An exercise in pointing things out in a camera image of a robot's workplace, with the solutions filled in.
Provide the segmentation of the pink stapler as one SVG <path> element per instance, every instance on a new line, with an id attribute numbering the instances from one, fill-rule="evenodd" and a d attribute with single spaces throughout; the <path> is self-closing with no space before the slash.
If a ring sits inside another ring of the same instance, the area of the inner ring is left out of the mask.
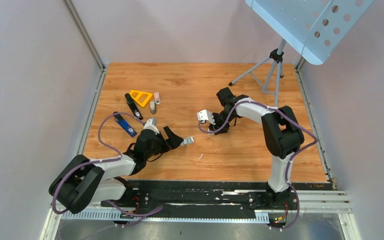
<path id="1" fill-rule="evenodd" d="M 161 95 L 159 92 L 154 92 L 153 93 L 153 96 L 154 96 L 154 102 L 158 105 L 161 103 Z"/>

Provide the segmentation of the grey white stapler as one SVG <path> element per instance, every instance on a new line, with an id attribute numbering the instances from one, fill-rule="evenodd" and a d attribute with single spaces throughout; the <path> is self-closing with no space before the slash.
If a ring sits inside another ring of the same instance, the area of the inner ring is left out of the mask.
<path id="1" fill-rule="evenodd" d="M 149 103 L 149 107 L 150 107 L 150 112 L 152 114 L 156 114 L 157 113 L 157 105 L 156 105 L 155 101 L 151 101 Z"/>

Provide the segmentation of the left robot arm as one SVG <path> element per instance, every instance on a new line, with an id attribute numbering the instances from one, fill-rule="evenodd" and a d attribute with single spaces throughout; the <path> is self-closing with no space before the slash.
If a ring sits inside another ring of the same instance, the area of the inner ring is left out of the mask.
<path id="1" fill-rule="evenodd" d="M 143 129 L 136 142 L 116 157 L 89 159 L 83 154 L 76 155 L 49 187 L 54 212 L 77 214 L 89 204 L 102 201 L 129 206 L 133 193 L 120 177 L 137 174 L 153 157 L 158 158 L 185 142 L 185 138 L 174 134 L 168 126 L 163 130 L 167 138 L 154 129 Z"/>

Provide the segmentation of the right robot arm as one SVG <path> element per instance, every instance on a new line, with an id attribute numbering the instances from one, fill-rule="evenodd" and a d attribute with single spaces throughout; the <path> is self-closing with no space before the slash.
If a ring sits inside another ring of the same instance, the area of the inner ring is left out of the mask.
<path id="1" fill-rule="evenodd" d="M 265 201 L 270 208 L 278 209 L 286 201 L 283 192 L 290 188 L 288 177 L 292 164 L 289 158 L 304 143 L 303 131 L 298 127 L 293 110 L 289 106 L 267 106 L 243 94 L 235 96 L 228 87 L 219 90 L 216 96 L 223 110 L 211 114 L 208 129 L 212 134 L 227 133 L 230 122 L 238 118 L 247 118 L 261 124 L 265 145 L 272 154 L 268 180 L 270 191 L 265 195 Z"/>

